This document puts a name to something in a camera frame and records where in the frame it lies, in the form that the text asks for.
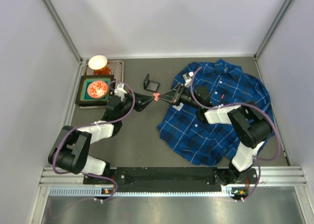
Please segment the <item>blue plaid button shirt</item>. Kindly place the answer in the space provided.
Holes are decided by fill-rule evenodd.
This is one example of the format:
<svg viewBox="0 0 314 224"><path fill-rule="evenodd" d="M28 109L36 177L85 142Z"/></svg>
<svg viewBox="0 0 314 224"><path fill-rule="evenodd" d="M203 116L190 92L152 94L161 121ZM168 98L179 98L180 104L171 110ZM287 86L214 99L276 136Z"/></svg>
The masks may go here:
<svg viewBox="0 0 314 224"><path fill-rule="evenodd" d="M196 109L187 104L170 106L163 121L157 126L160 138L170 149L194 165L215 166L223 157L231 160L240 140L227 111L230 103L253 101L273 118L271 98L262 82L246 74L242 68L222 59L211 62L192 62L173 80L172 87L184 83L184 74L195 72L193 87L206 86L215 110L206 113L202 123Z"/></svg>

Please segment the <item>red maple leaf brooch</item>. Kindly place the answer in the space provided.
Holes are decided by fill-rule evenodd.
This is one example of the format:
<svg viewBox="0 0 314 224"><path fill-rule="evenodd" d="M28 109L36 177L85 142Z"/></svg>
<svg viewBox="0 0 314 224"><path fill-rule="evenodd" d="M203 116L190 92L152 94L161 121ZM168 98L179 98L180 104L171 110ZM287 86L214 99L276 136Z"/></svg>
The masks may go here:
<svg viewBox="0 0 314 224"><path fill-rule="evenodd" d="M158 100L159 100L160 93L154 93L153 96L154 96L154 100L155 100L155 101L158 101Z"/></svg>

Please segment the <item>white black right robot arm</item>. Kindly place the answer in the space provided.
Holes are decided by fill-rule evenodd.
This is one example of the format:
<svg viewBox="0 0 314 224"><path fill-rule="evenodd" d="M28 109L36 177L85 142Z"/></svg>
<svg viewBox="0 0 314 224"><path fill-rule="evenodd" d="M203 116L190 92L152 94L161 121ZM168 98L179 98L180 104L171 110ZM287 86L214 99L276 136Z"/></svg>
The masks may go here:
<svg viewBox="0 0 314 224"><path fill-rule="evenodd" d="M211 95L205 85L196 86L191 91L183 84L178 84L164 94L154 93L154 98L173 106L182 103L197 109L196 116L202 123L233 126L239 138L239 146L228 169L215 171L216 182L221 185L238 183L245 179L259 149L273 132L270 121L260 111L251 108L255 106L252 101L247 102L245 106L238 104L209 110L212 107Z"/></svg>

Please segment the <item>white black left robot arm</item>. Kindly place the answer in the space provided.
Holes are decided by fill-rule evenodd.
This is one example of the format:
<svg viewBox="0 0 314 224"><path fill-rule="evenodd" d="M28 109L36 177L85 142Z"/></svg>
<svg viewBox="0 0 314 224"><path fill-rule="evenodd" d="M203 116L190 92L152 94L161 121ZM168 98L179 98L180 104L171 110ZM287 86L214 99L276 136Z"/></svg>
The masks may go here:
<svg viewBox="0 0 314 224"><path fill-rule="evenodd" d="M108 98L101 120L79 127L64 126L50 151L48 163L65 173L103 175L109 164L89 156L90 145L117 135L123 118L132 110L141 112L155 98L131 92L123 95Z"/></svg>

